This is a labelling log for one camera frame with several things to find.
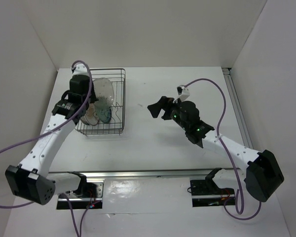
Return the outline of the small beige speckled dish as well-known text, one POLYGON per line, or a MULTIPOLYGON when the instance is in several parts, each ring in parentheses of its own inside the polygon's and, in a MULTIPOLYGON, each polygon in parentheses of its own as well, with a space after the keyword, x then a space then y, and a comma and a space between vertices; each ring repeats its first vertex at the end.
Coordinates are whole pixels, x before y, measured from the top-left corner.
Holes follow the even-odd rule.
POLYGON ((112 82, 107 78, 97 78, 93 80, 94 92, 97 101, 94 102, 94 107, 103 109, 111 107, 114 102, 114 89, 112 82))

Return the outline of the green red rimmed plate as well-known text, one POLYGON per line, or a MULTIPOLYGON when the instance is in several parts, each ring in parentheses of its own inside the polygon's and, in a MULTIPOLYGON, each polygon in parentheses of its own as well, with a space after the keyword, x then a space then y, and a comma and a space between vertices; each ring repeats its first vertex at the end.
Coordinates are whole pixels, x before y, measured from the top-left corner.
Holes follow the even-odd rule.
POLYGON ((80 118, 80 121, 81 121, 83 124, 85 124, 85 125, 89 125, 89 122, 87 121, 87 119, 85 118, 85 116, 82 116, 82 117, 80 118))

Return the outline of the orange sunburst plate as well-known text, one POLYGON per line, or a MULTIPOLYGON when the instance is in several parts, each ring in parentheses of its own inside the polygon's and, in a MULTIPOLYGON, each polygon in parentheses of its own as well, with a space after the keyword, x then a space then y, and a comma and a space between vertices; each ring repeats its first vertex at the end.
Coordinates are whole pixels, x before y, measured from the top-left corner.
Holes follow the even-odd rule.
POLYGON ((99 124, 99 118, 96 114, 95 108, 90 108, 84 115, 90 126, 97 126, 99 124))

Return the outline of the small blue patterned plate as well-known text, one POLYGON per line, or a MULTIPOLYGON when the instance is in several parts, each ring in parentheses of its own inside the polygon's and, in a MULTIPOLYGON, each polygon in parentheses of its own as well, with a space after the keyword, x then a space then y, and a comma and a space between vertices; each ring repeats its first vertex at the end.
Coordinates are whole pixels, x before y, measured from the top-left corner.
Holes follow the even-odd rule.
POLYGON ((96 107, 96 113, 102 123, 104 124, 110 123, 112 118, 111 107, 109 106, 96 107))

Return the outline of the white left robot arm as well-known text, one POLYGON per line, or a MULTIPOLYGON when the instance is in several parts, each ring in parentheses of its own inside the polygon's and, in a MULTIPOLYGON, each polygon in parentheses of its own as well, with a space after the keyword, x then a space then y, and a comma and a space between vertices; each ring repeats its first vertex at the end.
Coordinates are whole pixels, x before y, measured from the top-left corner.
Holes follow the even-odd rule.
POLYGON ((96 99, 89 76, 75 75, 69 85, 52 110, 45 130, 48 135, 40 138, 17 166, 10 165, 5 171, 10 189, 17 197, 45 205, 54 195, 67 191, 76 197, 87 193, 86 176, 81 173, 72 171, 47 178, 62 143, 86 113, 89 103, 96 99))

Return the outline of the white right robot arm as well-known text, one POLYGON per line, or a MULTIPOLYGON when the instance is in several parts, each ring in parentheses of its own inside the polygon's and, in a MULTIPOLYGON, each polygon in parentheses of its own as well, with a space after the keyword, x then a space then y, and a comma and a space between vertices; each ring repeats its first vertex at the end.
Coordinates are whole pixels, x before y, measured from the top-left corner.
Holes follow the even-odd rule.
POLYGON ((231 156, 235 166, 245 173, 246 189, 254 199, 266 202, 284 182, 283 173, 271 151, 249 149, 217 134, 212 126, 201 120, 193 102, 176 103, 173 98, 162 96, 158 102, 149 105, 148 110, 153 118, 164 111, 162 119, 178 124, 191 143, 223 157, 231 156))

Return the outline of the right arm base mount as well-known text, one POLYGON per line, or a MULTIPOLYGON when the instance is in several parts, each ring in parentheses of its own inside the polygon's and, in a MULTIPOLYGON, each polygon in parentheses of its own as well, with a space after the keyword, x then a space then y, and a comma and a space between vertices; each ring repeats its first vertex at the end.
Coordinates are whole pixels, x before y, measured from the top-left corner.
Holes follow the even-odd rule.
POLYGON ((187 192, 191 194, 192 207, 223 206, 224 202, 231 199, 227 205, 235 205, 235 191, 231 188, 221 189, 213 182, 207 180, 190 180, 187 192))

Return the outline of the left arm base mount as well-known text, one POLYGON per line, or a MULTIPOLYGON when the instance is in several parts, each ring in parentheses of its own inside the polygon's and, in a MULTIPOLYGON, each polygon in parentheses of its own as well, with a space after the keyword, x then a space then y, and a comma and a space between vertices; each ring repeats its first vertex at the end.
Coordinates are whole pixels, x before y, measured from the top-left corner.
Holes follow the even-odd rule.
POLYGON ((73 191, 65 192, 73 210, 83 210, 88 205, 91 205, 91 209, 103 208, 104 180, 91 180, 87 185, 87 190, 82 196, 77 196, 73 191))

